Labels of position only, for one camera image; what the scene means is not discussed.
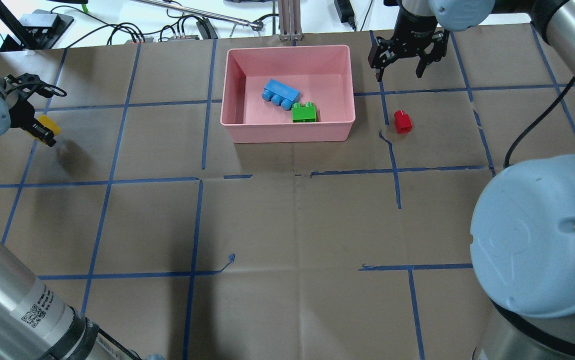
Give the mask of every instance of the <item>blue tape line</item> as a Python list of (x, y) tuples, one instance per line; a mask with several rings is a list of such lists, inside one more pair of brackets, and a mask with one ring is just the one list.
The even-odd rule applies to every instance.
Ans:
[(399, 184), (399, 169), (397, 167), (397, 160), (395, 159), (395, 151), (393, 150), (392, 142), (386, 139), (383, 136), (383, 132), (380, 130), (378, 132), (378, 137), (387, 143), (390, 150), (390, 161), (392, 162), (392, 173), (394, 175), (394, 189), (396, 191), (396, 205), (399, 207), (399, 210), (401, 210), (401, 186)]
[[(66, 55), (68, 55), (67, 49), (63, 50), (63, 55), (61, 56), (61, 62), (59, 63), (58, 69), (56, 70), (56, 76), (54, 76), (54, 84), (59, 82), (59, 77), (61, 77), (61, 71), (63, 71), (63, 66), (66, 63)], [(52, 97), (48, 98), (43, 114), (46, 114), (48, 112), (48, 109), (50, 109), (50, 104), (52, 104)], [(25, 180), (28, 178), (28, 173), (30, 172), (32, 159), (34, 158), (34, 153), (37, 150), (37, 143), (38, 142), (34, 140), (34, 142), (32, 143), (32, 150), (29, 151), (29, 156), (27, 157), (27, 162), (25, 163), (25, 169), (23, 170), (23, 176), (20, 178), (20, 183), (18, 183), (18, 190), (16, 191), (16, 196), (14, 196), (14, 202), (12, 203), (11, 210), (9, 211), (8, 221), (5, 224), (5, 230), (3, 231), (3, 235), (1, 237), (1, 244), (6, 244), (7, 237), (10, 232), (10, 227), (12, 225), (12, 221), (14, 218), (14, 214), (16, 213), (16, 207), (19, 205), (19, 199), (21, 198), (21, 193), (23, 191), (23, 187), (25, 186)]]
[(398, 169), (399, 173), (417, 173), (420, 171), (458, 171), (458, 170), (481, 170), (485, 169), (485, 165), (470, 165), (470, 166), (438, 166), (438, 167), (409, 167)]
[(201, 154), (201, 169), (206, 168), (208, 157), (208, 134), (210, 132), (210, 111), (212, 111), (212, 86), (214, 85), (214, 63), (217, 57), (217, 39), (212, 42), (212, 59), (209, 66), (209, 83), (207, 85), (207, 106), (205, 107), (205, 127), (203, 128), (203, 153)]
[(556, 85), (515, 85), (515, 86), (482, 86), (471, 88), (472, 91), (506, 91), (506, 90), (527, 90), (527, 89), (551, 89)]
[(0, 189), (18, 188), (19, 184), (0, 184)]
[(246, 173), (243, 175), (224, 175), (223, 178), (224, 180), (230, 180), (230, 179), (249, 179), (252, 177), (251, 173)]
[(236, 255), (231, 253), (228, 262), (221, 269), (212, 271), (166, 271), (166, 272), (133, 272), (133, 273), (96, 273), (75, 275), (39, 275), (41, 280), (88, 280), (88, 279), (141, 279), (141, 278), (189, 278), (194, 276), (214, 276), (221, 274), (235, 262)]
[(354, 93), (354, 96), (374, 96), (374, 95), (381, 95), (381, 91), (355, 92)]
[(463, 82), (465, 83), (465, 88), (467, 89), (467, 95), (470, 97), (470, 102), (472, 103), (475, 98), (472, 95), (472, 86), (470, 86), (470, 79), (468, 79), (468, 73), (466, 73), (466, 67), (463, 65), (463, 58), (461, 57), (461, 52), (459, 51), (459, 44), (457, 44), (457, 37), (452, 34), (452, 46), (454, 46), (454, 51), (456, 52), (456, 59), (458, 61), (458, 66), (461, 68), (461, 75), (463, 75)]
[[(58, 70), (56, 71), (56, 76), (54, 76), (54, 84), (57, 85), (59, 83), (59, 78), (61, 77), (61, 72), (63, 71), (63, 66), (66, 64), (66, 56), (68, 55), (68, 49), (63, 49), (63, 55), (61, 56), (61, 62), (58, 64)], [(43, 115), (48, 113), (50, 109), (50, 105), (52, 104), (52, 100), (54, 96), (48, 98), (47, 103), (45, 104), (45, 109), (43, 109)]]
[(103, 234), (103, 225), (105, 223), (105, 214), (108, 210), (108, 202), (110, 200), (110, 192), (112, 191), (112, 181), (114, 180), (114, 171), (117, 168), (117, 161), (119, 159), (119, 149), (121, 148), (121, 139), (123, 138), (123, 129), (125, 128), (126, 117), (128, 114), (128, 105), (130, 104), (130, 96), (132, 96), (132, 88), (134, 86), (134, 79), (137, 75), (137, 65), (139, 64), (139, 55), (141, 55), (141, 44), (136, 46), (136, 54), (134, 55), (134, 65), (132, 66), (132, 74), (130, 75), (129, 86), (127, 87), (127, 95), (125, 96), (125, 103), (123, 104), (123, 115), (121, 116), (121, 125), (118, 128), (118, 137), (116, 139), (116, 146), (114, 147), (114, 157), (112, 159), (112, 166), (109, 169), (109, 180), (107, 180), (107, 188), (105, 189), (105, 198), (103, 200), (103, 207), (100, 212), (100, 219), (98, 220), (98, 229), (96, 239), (94, 241), (94, 248), (91, 253), (91, 260), (89, 261), (89, 278), (85, 284), (85, 294), (83, 295), (83, 303), (81, 305), (81, 313), (85, 314), (87, 309), (87, 302), (90, 296), (90, 287), (92, 286), (92, 275), (94, 274), (94, 267), (96, 265), (96, 257), (99, 252), (101, 237)]
[[(548, 61), (548, 57), (546, 57), (546, 53), (543, 51), (543, 47), (541, 46), (541, 42), (539, 41), (539, 35), (537, 34), (537, 30), (534, 28), (533, 25), (530, 27), (532, 28), (532, 36), (534, 37), (536, 47), (538, 48), (539, 54), (541, 54), (541, 59), (543, 60), (543, 63), (545, 64), (545, 67), (547, 68), (547, 72), (550, 74), (550, 79), (552, 79), (552, 84), (556, 89), (556, 93), (557, 93), (557, 95), (561, 95), (561, 89), (559, 89), (559, 87), (558, 87), (557, 78), (555, 76), (554, 71), (552, 71), (552, 66), (550, 66), (550, 62)], [(572, 132), (574, 132), (574, 137), (575, 137), (574, 120), (572, 118), (572, 114), (570, 114), (570, 110), (567, 107), (565, 99), (561, 100), (561, 106), (563, 107), (563, 112), (565, 112), (565, 116), (568, 119), (569, 127), (571, 127), (571, 130), (572, 130)]]
[(418, 357), (425, 360), (425, 349), (423, 348), (423, 335), (421, 332), (421, 319), (419, 317), (419, 306), (416, 301), (416, 288), (414, 286), (414, 275), (411, 269), (408, 270), (409, 295), (411, 296), (411, 310), (414, 314), (414, 328), (416, 328), (416, 341), (418, 343)]
[(449, 270), (472, 269), (470, 263), (463, 264), (416, 264), (416, 265), (363, 265), (358, 271), (413, 271), (413, 270)]
[(23, 184), (24, 188), (66, 188), (66, 187), (89, 187), (91, 185), (107, 185), (107, 181), (75, 181), (75, 182), (52, 182), (45, 184)]
[[(468, 79), (468, 73), (466, 73), (466, 67), (463, 64), (463, 58), (461, 57), (461, 51), (459, 51), (459, 44), (457, 43), (457, 37), (452, 35), (452, 45), (454, 46), (454, 52), (456, 53), (456, 59), (458, 61), (458, 66), (461, 68), (461, 75), (463, 75), (463, 82), (465, 83), (465, 88), (467, 89), (467, 96), (470, 98), (470, 103), (475, 102), (475, 96), (472, 93), (472, 86), (470, 86), (470, 80)], [(481, 124), (481, 118), (479, 113), (472, 109), (474, 113), (474, 119), (476, 120), (476, 125), (479, 128), (479, 135), (481, 136), (481, 142), (483, 148), (485, 149), (485, 155), (488, 159), (489, 171), (491, 171), (492, 176), (496, 176), (496, 169), (494, 168), (494, 162), (492, 154), (490, 153), (490, 147), (488, 146), (486, 133), (484, 132), (483, 125)]]
[(196, 182), (198, 180), (198, 177), (134, 178), (128, 180), (112, 180), (112, 184), (177, 183)]
[(199, 255), (199, 231), (201, 230), (201, 209), (203, 209), (203, 181), (198, 182), (198, 199), (196, 200), (196, 218), (194, 219), (194, 248), (190, 268), (189, 288), (187, 289), (187, 309), (185, 310), (185, 333), (183, 335), (183, 360), (188, 358), (190, 347), (190, 326), (192, 320), (192, 301), (194, 300), (194, 282), (196, 279), (197, 259)]
[(65, 106), (51, 107), (50, 112), (71, 112), (73, 110), (100, 110), (100, 109), (123, 109), (125, 105), (89, 105), (89, 106)]
[(312, 171), (310, 176), (323, 176), (323, 175), (354, 175), (354, 174), (386, 174), (392, 173), (391, 168), (377, 168), (372, 170), (330, 170), (330, 171)]
[(468, 91), (468, 89), (466, 89), (466, 88), (412, 89), (412, 90), (385, 91), (385, 95), (416, 94), (416, 93), (420, 93), (420, 92), (465, 92), (465, 91)]
[(23, 170), (23, 176), (20, 178), (20, 183), (18, 184), (18, 190), (16, 191), (16, 196), (14, 196), (14, 202), (11, 205), (11, 210), (9, 210), (9, 217), (8, 221), (5, 224), (5, 230), (3, 231), (3, 235), (1, 237), (1, 244), (6, 244), (8, 234), (10, 232), (10, 227), (12, 226), (12, 220), (14, 218), (14, 214), (16, 213), (16, 207), (19, 205), (19, 199), (21, 198), (21, 193), (23, 191), (23, 187), (25, 184), (25, 179), (28, 177), (28, 173), (30, 172), (30, 166), (32, 164), (32, 158), (34, 158), (34, 153), (37, 150), (37, 143), (38, 141), (34, 140), (32, 143), (32, 150), (29, 151), (29, 156), (27, 157), (27, 162), (25, 163), (25, 170)]
[(187, 101), (161, 101), (161, 102), (142, 102), (139, 104), (130, 104), (130, 108), (140, 107), (162, 107), (165, 105), (196, 105), (207, 104), (209, 100), (187, 100)]

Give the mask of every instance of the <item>blue lego brick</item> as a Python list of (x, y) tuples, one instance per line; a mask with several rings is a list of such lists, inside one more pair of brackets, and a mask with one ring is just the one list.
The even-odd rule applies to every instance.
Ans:
[(265, 101), (272, 101), (272, 104), (277, 107), (280, 106), (286, 112), (292, 109), (292, 104), (294, 104), (298, 99), (301, 92), (297, 89), (291, 88), (282, 82), (270, 79), (265, 86), (263, 86), (263, 93), (261, 97)]

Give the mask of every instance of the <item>qr code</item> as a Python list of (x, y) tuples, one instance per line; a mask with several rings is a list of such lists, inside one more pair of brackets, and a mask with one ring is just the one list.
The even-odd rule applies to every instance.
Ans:
[(46, 312), (41, 310), (40, 307), (32, 305), (32, 308), (20, 319), (29, 326), (32, 326), (32, 328), (36, 328), (44, 317), (46, 317)]

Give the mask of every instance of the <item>black device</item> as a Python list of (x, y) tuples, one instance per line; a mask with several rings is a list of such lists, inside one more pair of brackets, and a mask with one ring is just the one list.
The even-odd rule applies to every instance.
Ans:
[(354, 18), (354, 9), (350, 0), (334, 0), (334, 7), (338, 14), (338, 19), (342, 23), (348, 23), (354, 31), (357, 30), (357, 24)]
[[(67, 4), (87, 4), (88, 0), (50, 0)], [(20, 47), (29, 50), (50, 49), (70, 27), (74, 18), (65, 14), (54, 14), (49, 11), (35, 10), (24, 14), (20, 21), (0, 0), (0, 19), (20, 41)]]

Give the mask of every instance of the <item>blue tape grid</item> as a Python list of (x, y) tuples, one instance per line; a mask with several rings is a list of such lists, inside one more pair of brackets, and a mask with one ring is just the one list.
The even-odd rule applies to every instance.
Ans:
[[(354, 96), (381, 96), (381, 105), (383, 108), (383, 120), (385, 125), (389, 125), (390, 121), (388, 119), (388, 107), (386, 104), (386, 95), (393, 95), (393, 94), (413, 94), (419, 92), (467, 92), (470, 101), (473, 101), (473, 92), (478, 91), (504, 91), (504, 90), (521, 90), (521, 89), (556, 89), (556, 91), (560, 94), (560, 88), (566, 86), (566, 84), (561, 84), (557, 82), (552, 68), (546, 59), (544, 54), (543, 48), (539, 43), (539, 39), (534, 33), (534, 39), (536, 41), (537, 47), (539, 48), (539, 52), (541, 57), (544, 61), (548, 72), (550, 73), (550, 77), (552, 78), (552, 84), (541, 84), (541, 85), (526, 85), (526, 86), (486, 86), (486, 87), (471, 87), (470, 82), (468, 80), (468, 75), (466, 73), (465, 66), (463, 64), (461, 53), (459, 52), (459, 45), (457, 43), (457, 39), (455, 36), (452, 37), (452, 44), (454, 45), (454, 50), (456, 51), (457, 60), (459, 63), (459, 67), (461, 69), (461, 73), (463, 75), (463, 80), (465, 83), (465, 88), (445, 88), (445, 89), (413, 89), (413, 90), (397, 90), (397, 91), (385, 91), (383, 83), (379, 84), (379, 91), (373, 92), (363, 92), (363, 93), (354, 93)], [(370, 38), (374, 41), (374, 33), (370, 31)], [(209, 73), (209, 87), (208, 87), (208, 94), (206, 100), (192, 100), (192, 101), (171, 101), (171, 102), (149, 102), (149, 103), (141, 103), (141, 104), (130, 104), (130, 95), (132, 93), (132, 86), (134, 85), (134, 77), (137, 70), (137, 64), (139, 61), (139, 54), (141, 52), (141, 45), (137, 46), (137, 51), (134, 59), (134, 66), (132, 68), (132, 74), (130, 76), (130, 85), (127, 92), (125, 103), (123, 104), (115, 104), (115, 105), (96, 105), (96, 106), (80, 106), (80, 107), (54, 107), (50, 108), (50, 103), (52, 100), (48, 100), (45, 109), (38, 109), (38, 112), (43, 112), (46, 114), (49, 111), (70, 111), (70, 110), (95, 110), (95, 109), (123, 109), (123, 116), (121, 118), (121, 126), (118, 134), (118, 139), (116, 141), (116, 147), (114, 149), (114, 158), (113, 163), (110, 171), (109, 180), (107, 181), (84, 181), (84, 182), (61, 182), (61, 183), (53, 183), (53, 184), (27, 184), (25, 182), (27, 178), (27, 174), (29, 172), (30, 165), (32, 163), (32, 159), (34, 157), (34, 153), (36, 151), (36, 141), (32, 146), (32, 150), (29, 154), (27, 159), (27, 164), (25, 166), (25, 170), (23, 176), (18, 184), (0, 184), (0, 189), (9, 188), (9, 189), (17, 189), (17, 194), (14, 199), (9, 219), (6, 223), (6, 228), (3, 234), (1, 241), (5, 243), (11, 223), (13, 221), (13, 217), (18, 205), (18, 201), (22, 190), (24, 188), (48, 188), (48, 187), (78, 187), (78, 186), (92, 186), (92, 185), (105, 185), (107, 186), (105, 192), (105, 199), (102, 208), (102, 214), (99, 220), (99, 226), (97, 231), (97, 237), (95, 240), (95, 246), (93, 250), (93, 256), (90, 261), (89, 271), (87, 274), (75, 274), (75, 275), (41, 275), (39, 278), (42, 280), (87, 280), (86, 281), (86, 289), (84, 294), (84, 301), (81, 307), (82, 312), (85, 312), (87, 307), (87, 301), (89, 298), (89, 291), (91, 287), (92, 280), (101, 280), (101, 279), (136, 279), (136, 278), (172, 278), (172, 277), (187, 277), (190, 279), (189, 281), (189, 289), (187, 294), (187, 309), (186, 309), (186, 316), (185, 316), (185, 335), (183, 339), (183, 359), (186, 360), (189, 356), (189, 341), (190, 341), (190, 325), (191, 325), (191, 316), (192, 316), (192, 304), (194, 300), (194, 282), (196, 277), (202, 276), (213, 276), (221, 273), (225, 270), (229, 264), (234, 261), (234, 255), (230, 255), (230, 262), (226, 264), (222, 269), (217, 271), (197, 271), (197, 259), (198, 259), (198, 241), (199, 241), (199, 225), (201, 223), (201, 207), (203, 204), (203, 181), (200, 178), (196, 177), (173, 177), (173, 178), (135, 178), (135, 179), (128, 179), (128, 180), (114, 180), (114, 170), (116, 168), (116, 162), (118, 159), (118, 150), (121, 145), (121, 137), (123, 134), (123, 128), (125, 126), (125, 118), (126, 112), (129, 108), (132, 107), (156, 107), (156, 106), (165, 106), (165, 105), (193, 105), (193, 104), (206, 104), (206, 112), (205, 112), (205, 128), (203, 132), (203, 152), (201, 154), (201, 166), (205, 169), (206, 166), (206, 152), (207, 152), (207, 143), (208, 143), (208, 135), (210, 130), (210, 110), (211, 104), (219, 104), (222, 103), (220, 99), (213, 99), (212, 98), (212, 90), (213, 90), (213, 82), (214, 82), (214, 64), (215, 64), (215, 55), (216, 55), (216, 48), (217, 48), (217, 41), (216, 39), (212, 43), (212, 57), (210, 59), (210, 73)], [(66, 55), (68, 50), (64, 50), (63, 56), (61, 58), (61, 62), (59, 64), (59, 68), (56, 73), (56, 77), (54, 79), (54, 84), (57, 83), (59, 77), (61, 75), (61, 71), (64, 66), (64, 62), (66, 59)], [(575, 125), (569, 110), (565, 103), (562, 103), (563, 109), (568, 117), (568, 121), (570, 123), (570, 127), (575, 134)], [(494, 168), (493, 160), (489, 151), (489, 147), (486, 141), (486, 135), (484, 133), (481, 120), (477, 112), (473, 112), (475, 116), (475, 120), (479, 127), (479, 133), (481, 135), (482, 145), (486, 150), (486, 155), (488, 158), (487, 165), (472, 165), (472, 166), (440, 166), (436, 168), (398, 168), (396, 164), (395, 154), (393, 152), (392, 143), (385, 139), (382, 134), (379, 134), (382, 140), (388, 143), (388, 150), (390, 152), (390, 159), (392, 161), (392, 168), (385, 168), (385, 169), (363, 169), (363, 170), (330, 170), (330, 171), (313, 171), (310, 175), (311, 176), (333, 176), (333, 175), (346, 175), (346, 174), (381, 174), (381, 173), (392, 173), (395, 182), (395, 190), (397, 196), (397, 205), (399, 209), (402, 207), (401, 204), (401, 194), (400, 194), (400, 185), (398, 180), (399, 173), (406, 173), (406, 172), (422, 172), (422, 171), (468, 171), (468, 170), (481, 170), (485, 169), (486, 167), (492, 172), (493, 175), (496, 175), (496, 170)], [(233, 179), (248, 179), (251, 178), (252, 174), (240, 174), (240, 175), (224, 175), (224, 180), (233, 180)], [(96, 263), (96, 255), (98, 253), (98, 247), (100, 244), (100, 239), (103, 231), (103, 223), (105, 219), (105, 213), (107, 210), (107, 204), (109, 202), (110, 191), (113, 184), (125, 184), (125, 183), (159, 183), (159, 182), (198, 182), (199, 183), (199, 191), (198, 191), (198, 199), (197, 199), (197, 208), (196, 208), (196, 219), (194, 224), (194, 248), (192, 252), (192, 265), (190, 271), (171, 271), (171, 272), (150, 272), (150, 273), (103, 273), (103, 274), (95, 274), (94, 273), (94, 265)], [(447, 270), (447, 269), (472, 269), (472, 264), (416, 264), (416, 265), (388, 265), (388, 266), (363, 266), (359, 271), (407, 271), (408, 272), (408, 279), (409, 279), (409, 289), (410, 289), (410, 296), (411, 296), (411, 303), (413, 309), (413, 316), (415, 322), (415, 330), (417, 335), (418, 341), (418, 351), (420, 359), (425, 360), (425, 350), (423, 348), (423, 335), (422, 335), (422, 328), (420, 324), (420, 316), (418, 311), (418, 305), (416, 300), (416, 289), (414, 285), (414, 275), (413, 271), (419, 270)]]

